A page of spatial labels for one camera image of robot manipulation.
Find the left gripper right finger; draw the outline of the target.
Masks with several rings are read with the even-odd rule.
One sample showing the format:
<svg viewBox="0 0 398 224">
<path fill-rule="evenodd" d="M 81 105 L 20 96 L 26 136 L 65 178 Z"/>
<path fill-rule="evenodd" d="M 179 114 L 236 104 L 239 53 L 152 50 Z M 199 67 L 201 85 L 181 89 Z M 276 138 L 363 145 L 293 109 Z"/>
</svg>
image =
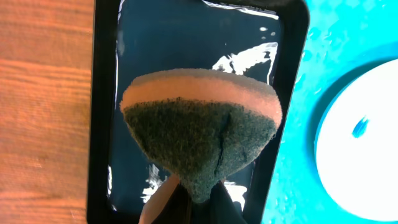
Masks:
<svg viewBox="0 0 398 224">
<path fill-rule="evenodd" d="M 219 181 L 210 198 L 194 204 L 194 224 L 247 224 L 236 210 L 224 184 Z"/>
</svg>

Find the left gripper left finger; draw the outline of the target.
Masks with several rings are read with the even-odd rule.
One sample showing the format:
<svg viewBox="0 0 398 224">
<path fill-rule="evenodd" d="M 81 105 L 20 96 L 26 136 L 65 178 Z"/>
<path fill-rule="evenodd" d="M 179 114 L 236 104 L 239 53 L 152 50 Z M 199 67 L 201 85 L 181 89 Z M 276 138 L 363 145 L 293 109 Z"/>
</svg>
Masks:
<svg viewBox="0 0 398 224">
<path fill-rule="evenodd" d="M 152 224 L 191 224 L 192 198 L 181 184 L 178 184 L 165 207 Z"/>
</svg>

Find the light blue plate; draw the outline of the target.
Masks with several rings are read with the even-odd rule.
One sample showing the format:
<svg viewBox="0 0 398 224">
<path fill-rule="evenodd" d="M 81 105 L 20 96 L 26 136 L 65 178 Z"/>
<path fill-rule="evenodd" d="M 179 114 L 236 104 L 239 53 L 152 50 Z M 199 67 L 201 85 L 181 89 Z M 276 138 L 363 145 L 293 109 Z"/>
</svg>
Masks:
<svg viewBox="0 0 398 224">
<path fill-rule="evenodd" d="M 360 72 L 336 94 L 314 150 L 336 204 L 367 220 L 397 220 L 397 60 Z"/>
</svg>

